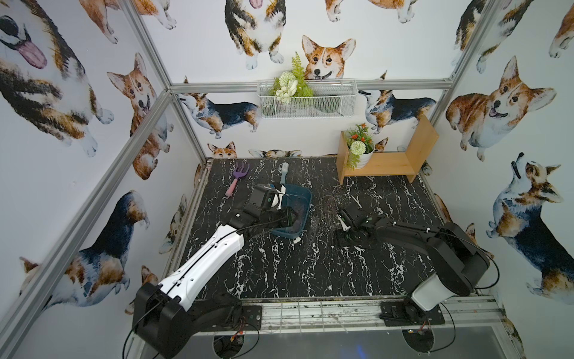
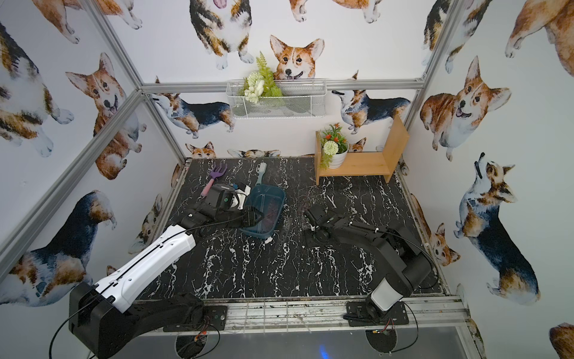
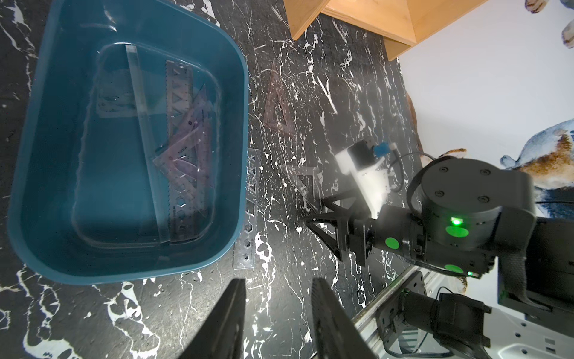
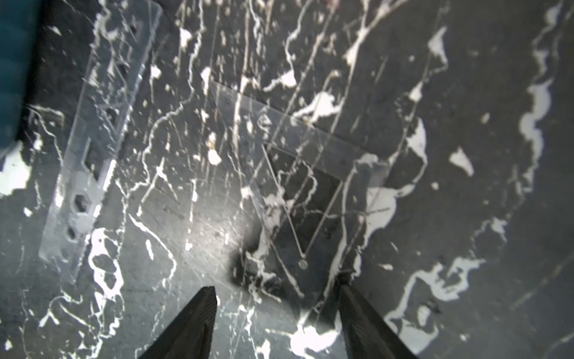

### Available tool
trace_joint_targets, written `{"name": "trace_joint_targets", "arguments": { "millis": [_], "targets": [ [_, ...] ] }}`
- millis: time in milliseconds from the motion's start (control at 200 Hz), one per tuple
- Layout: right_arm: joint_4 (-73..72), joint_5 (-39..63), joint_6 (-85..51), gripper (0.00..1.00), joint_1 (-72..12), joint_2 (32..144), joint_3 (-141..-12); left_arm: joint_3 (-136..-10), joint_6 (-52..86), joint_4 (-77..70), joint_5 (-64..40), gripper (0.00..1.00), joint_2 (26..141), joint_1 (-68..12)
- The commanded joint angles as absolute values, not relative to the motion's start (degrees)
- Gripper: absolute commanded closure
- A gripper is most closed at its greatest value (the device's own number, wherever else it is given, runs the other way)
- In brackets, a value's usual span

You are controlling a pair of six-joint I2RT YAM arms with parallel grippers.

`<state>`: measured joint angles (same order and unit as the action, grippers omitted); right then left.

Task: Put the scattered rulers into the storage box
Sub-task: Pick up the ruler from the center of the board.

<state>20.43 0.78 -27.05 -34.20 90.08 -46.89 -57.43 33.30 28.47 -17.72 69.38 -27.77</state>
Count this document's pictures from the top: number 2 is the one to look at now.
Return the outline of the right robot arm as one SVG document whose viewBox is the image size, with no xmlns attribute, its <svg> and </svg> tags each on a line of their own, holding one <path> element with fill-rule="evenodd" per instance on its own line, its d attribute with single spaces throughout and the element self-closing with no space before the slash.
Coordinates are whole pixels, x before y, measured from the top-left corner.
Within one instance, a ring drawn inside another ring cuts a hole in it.
<svg viewBox="0 0 574 359">
<path fill-rule="evenodd" d="M 433 260 L 404 226 L 376 227 L 315 205 L 304 212 L 311 226 L 304 236 L 309 247 L 350 245 L 368 252 L 382 276 L 366 299 L 373 319 L 410 297 L 433 271 Z"/>
</svg>

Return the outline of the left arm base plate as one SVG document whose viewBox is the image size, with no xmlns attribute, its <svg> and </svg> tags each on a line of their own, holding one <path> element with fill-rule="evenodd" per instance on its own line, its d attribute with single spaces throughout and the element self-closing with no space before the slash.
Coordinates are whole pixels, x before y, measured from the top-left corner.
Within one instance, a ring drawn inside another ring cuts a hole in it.
<svg viewBox="0 0 574 359">
<path fill-rule="evenodd" d="M 190 323 L 180 325 L 167 325 L 163 327 L 163 332 L 184 332 L 206 330 L 214 326 L 217 330 L 225 329 L 228 316 L 228 307 L 224 305 L 208 305 L 203 309 L 203 314 Z"/>
</svg>

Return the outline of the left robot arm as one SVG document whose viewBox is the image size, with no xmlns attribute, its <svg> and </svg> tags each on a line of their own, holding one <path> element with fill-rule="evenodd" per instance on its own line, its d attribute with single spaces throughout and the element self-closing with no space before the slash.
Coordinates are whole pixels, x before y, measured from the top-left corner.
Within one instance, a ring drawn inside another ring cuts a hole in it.
<svg viewBox="0 0 574 359">
<path fill-rule="evenodd" d="M 127 264 L 96 284 L 79 284 L 70 294 L 70 332 L 96 358 L 111 358 L 136 337 L 165 326 L 204 329 L 205 305 L 192 294 L 138 304 L 140 294 L 168 266 L 192 251 L 215 230 L 255 227 L 264 213 L 255 204 L 257 191 L 214 185 L 206 197 L 178 215 L 164 233 Z"/>
</svg>

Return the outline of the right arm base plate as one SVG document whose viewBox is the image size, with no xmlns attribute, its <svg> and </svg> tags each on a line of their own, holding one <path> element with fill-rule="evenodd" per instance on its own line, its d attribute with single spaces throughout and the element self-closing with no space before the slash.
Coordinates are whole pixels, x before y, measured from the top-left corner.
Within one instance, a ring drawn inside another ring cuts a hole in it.
<svg viewBox="0 0 574 359">
<path fill-rule="evenodd" d="M 406 305 L 403 302 L 395 303 L 388 311 L 382 311 L 371 301 L 348 302 L 345 309 L 346 312 L 342 318 L 347 320 L 351 327 L 408 325 L 410 323 Z"/>
</svg>

